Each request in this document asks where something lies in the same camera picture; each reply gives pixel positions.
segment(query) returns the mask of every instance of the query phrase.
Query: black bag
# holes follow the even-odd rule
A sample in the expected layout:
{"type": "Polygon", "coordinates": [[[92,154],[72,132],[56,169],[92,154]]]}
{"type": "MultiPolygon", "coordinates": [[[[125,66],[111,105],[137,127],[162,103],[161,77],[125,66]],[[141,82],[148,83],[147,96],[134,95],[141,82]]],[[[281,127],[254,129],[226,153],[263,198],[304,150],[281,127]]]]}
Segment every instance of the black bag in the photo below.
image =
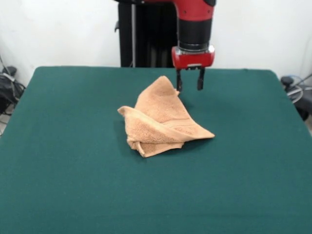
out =
{"type": "Polygon", "coordinates": [[[25,87],[7,73],[0,73],[0,115],[10,104],[15,107],[25,87]]]}

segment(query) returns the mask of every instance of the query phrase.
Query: green felt surface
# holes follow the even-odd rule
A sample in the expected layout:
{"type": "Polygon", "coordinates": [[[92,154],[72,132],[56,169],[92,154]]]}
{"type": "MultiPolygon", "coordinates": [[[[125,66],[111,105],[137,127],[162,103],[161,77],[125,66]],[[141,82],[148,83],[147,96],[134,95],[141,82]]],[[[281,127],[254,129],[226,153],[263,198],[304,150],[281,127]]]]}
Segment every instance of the green felt surface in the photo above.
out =
{"type": "Polygon", "coordinates": [[[143,159],[122,105],[174,69],[41,67],[0,140],[1,234],[310,234],[312,140],[270,71],[182,73],[212,140],[143,159]]]}

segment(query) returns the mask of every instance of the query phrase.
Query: tan towel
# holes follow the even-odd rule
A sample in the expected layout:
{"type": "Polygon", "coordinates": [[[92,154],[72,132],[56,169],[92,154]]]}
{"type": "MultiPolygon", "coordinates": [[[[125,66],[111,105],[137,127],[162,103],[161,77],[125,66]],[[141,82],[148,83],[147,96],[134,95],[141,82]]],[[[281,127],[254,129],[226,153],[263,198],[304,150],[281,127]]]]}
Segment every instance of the tan towel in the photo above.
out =
{"type": "Polygon", "coordinates": [[[134,108],[122,106],[127,142],[142,157],[182,148],[186,141],[213,138],[192,120],[167,77],[159,77],[138,97],[134,108]]]}

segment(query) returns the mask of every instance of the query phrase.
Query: white wall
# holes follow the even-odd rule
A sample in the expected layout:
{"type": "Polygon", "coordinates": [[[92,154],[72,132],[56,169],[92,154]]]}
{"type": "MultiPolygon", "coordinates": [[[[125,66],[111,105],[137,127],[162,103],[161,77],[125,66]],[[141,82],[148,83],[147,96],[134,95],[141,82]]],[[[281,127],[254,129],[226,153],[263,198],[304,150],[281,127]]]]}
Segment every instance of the white wall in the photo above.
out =
{"type": "MultiPolygon", "coordinates": [[[[113,0],[0,0],[0,52],[28,83],[41,65],[119,66],[113,0]]],[[[312,1],[219,0],[216,68],[312,72],[312,1]]]]}
{"type": "Polygon", "coordinates": [[[42,65],[120,66],[117,2],[0,0],[0,53],[27,84],[42,65]]]}

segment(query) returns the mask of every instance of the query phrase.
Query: cable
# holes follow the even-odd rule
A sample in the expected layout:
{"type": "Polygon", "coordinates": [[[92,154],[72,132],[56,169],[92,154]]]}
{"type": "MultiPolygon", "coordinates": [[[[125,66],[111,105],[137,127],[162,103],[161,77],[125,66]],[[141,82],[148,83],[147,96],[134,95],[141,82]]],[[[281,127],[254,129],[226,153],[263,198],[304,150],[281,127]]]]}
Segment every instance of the cable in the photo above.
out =
{"type": "Polygon", "coordinates": [[[294,95],[294,94],[296,94],[296,93],[299,93],[299,92],[302,92],[302,91],[303,91],[302,88],[299,87],[299,86],[297,86],[297,85],[295,86],[295,88],[297,88],[297,89],[288,92],[288,93],[287,93],[287,96],[291,96],[291,95],[294,95]]]}
{"type": "Polygon", "coordinates": [[[308,75],[307,77],[305,77],[302,81],[299,81],[299,82],[293,84],[291,87],[295,87],[295,86],[299,85],[301,82],[306,81],[306,80],[309,79],[310,77],[312,77],[312,74],[310,74],[310,75],[308,75]]]}
{"type": "Polygon", "coordinates": [[[304,83],[303,79],[299,76],[296,76],[296,75],[287,75],[287,77],[292,77],[292,78],[297,78],[299,79],[301,82],[300,83],[304,83]]]}
{"type": "Polygon", "coordinates": [[[9,75],[11,75],[10,70],[9,70],[9,69],[4,65],[4,63],[3,63],[1,54],[0,54],[0,62],[1,62],[1,64],[2,64],[2,66],[3,66],[3,68],[7,71],[7,73],[8,73],[9,75]]]}
{"type": "Polygon", "coordinates": [[[296,88],[297,88],[297,90],[293,90],[293,91],[287,93],[287,96],[289,96],[289,97],[294,95],[294,94],[300,93],[300,95],[295,100],[292,101],[292,103],[294,103],[294,104],[301,100],[301,98],[303,97],[304,91],[312,90],[312,87],[307,87],[307,88],[302,89],[301,87],[296,86],[296,88]]]}

